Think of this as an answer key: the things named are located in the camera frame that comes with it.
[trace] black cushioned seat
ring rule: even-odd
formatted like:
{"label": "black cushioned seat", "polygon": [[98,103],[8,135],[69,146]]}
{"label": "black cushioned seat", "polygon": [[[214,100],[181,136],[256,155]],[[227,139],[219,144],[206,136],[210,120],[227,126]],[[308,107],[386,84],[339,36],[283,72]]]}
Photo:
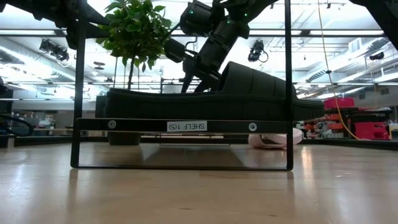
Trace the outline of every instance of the black cushioned seat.
{"label": "black cushioned seat", "polygon": [[[321,101],[300,100],[293,87],[294,120],[325,114]],[[218,91],[206,93],[108,92],[109,118],[285,121],[285,81],[230,62]]]}

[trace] potted tree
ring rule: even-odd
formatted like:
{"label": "potted tree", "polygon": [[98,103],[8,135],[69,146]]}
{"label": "potted tree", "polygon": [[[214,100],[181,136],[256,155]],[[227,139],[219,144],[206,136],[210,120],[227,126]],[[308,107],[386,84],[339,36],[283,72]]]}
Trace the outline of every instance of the potted tree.
{"label": "potted tree", "polygon": [[[155,61],[164,54],[163,40],[169,34],[172,22],[161,12],[164,6],[154,7],[150,0],[117,0],[107,8],[108,26],[99,26],[109,32],[109,37],[97,39],[114,57],[121,57],[123,65],[130,66],[127,89],[131,89],[134,66],[144,72],[152,69]],[[139,133],[108,133],[110,144],[138,145]]]}

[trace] pink object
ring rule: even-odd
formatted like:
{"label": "pink object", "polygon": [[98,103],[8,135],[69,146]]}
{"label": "pink object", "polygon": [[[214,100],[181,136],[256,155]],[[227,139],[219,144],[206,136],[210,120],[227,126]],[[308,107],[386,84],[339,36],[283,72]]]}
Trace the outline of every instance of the pink object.
{"label": "pink object", "polygon": [[[264,144],[262,139],[269,139],[277,144]],[[303,140],[303,132],[297,128],[293,129],[293,144],[298,144]],[[286,134],[250,134],[249,145],[256,149],[262,149],[264,147],[278,147],[285,148],[287,142]]]}
{"label": "pink object", "polygon": [[[337,98],[337,102],[340,108],[350,108],[355,106],[354,99],[352,98]],[[325,104],[325,109],[337,108],[335,98],[327,99],[323,103]]]}
{"label": "pink object", "polygon": [[355,123],[355,135],[360,139],[390,140],[390,136],[383,122]]}

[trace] black metal shelf frame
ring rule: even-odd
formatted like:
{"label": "black metal shelf frame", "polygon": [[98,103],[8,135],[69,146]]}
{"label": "black metal shelf frame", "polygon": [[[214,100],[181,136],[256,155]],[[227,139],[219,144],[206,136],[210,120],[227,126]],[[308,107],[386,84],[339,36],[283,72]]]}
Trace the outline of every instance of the black metal shelf frame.
{"label": "black metal shelf frame", "polygon": [[83,84],[85,64],[85,41],[87,18],[87,0],[79,0],[78,18],[78,47],[76,53],[76,79],[75,79],[75,113],[72,139],[72,151],[70,165],[73,168],[100,168],[100,169],[193,169],[193,170],[274,170],[289,171],[293,169],[293,107],[292,107],[292,21],[290,0],[285,0],[285,44],[286,44],[286,117],[287,121],[207,121],[208,129],[202,133],[236,133],[236,134],[262,134],[262,133],[286,133],[287,150],[285,167],[193,167],[193,166],[129,166],[129,165],[101,165],[80,164],[80,131],[133,131],[133,132],[167,132],[167,123],[171,120],[164,119],[83,119]]}

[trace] wooden floor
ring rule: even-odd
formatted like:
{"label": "wooden floor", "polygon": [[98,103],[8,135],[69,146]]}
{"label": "wooden floor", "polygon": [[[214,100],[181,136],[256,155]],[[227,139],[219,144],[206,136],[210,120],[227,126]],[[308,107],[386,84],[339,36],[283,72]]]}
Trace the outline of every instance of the wooden floor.
{"label": "wooden floor", "polygon": [[[81,146],[84,163],[279,166],[247,146]],[[0,149],[0,223],[398,223],[398,153],[295,149],[293,172],[76,170],[70,145]]]}

